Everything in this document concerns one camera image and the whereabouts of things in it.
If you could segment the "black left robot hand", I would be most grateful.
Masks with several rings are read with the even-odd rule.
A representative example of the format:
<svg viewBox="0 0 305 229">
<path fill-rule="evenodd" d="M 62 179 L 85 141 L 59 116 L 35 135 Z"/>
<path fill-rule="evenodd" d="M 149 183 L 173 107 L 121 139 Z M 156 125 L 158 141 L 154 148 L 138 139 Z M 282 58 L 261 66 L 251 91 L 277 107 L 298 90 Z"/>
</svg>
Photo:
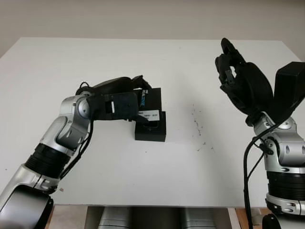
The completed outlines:
<svg viewBox="0 0 305 229">
<path fill-rule="evenodd" d="M 152 89 L 142 75 L 134 78 L 119 77 L 107 80 L 95 86 L 81 86 L 77 95 L 87 94 L 91 121 L 128 120 L 148 123 L 148 119 L 139 115 L 137 89 Z"/>
</svg>

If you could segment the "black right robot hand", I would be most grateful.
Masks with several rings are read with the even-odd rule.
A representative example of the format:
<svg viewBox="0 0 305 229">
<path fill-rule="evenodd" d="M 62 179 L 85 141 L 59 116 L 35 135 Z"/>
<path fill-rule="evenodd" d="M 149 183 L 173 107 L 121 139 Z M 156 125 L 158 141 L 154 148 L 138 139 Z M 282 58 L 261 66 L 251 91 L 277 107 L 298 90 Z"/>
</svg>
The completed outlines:
<svg viewBox="0 0 305 229">
<path fill-rule="evenodd" d="M 271 85 L 263 72 L 247 62 L 227 38 L 222 38 L 221 48 L 223 53 L 215 59 L 220 89 L 246 115 L 246 124 L 253 126 L 261 112 L 271 105 L 274 98 Z"/>
</svg>

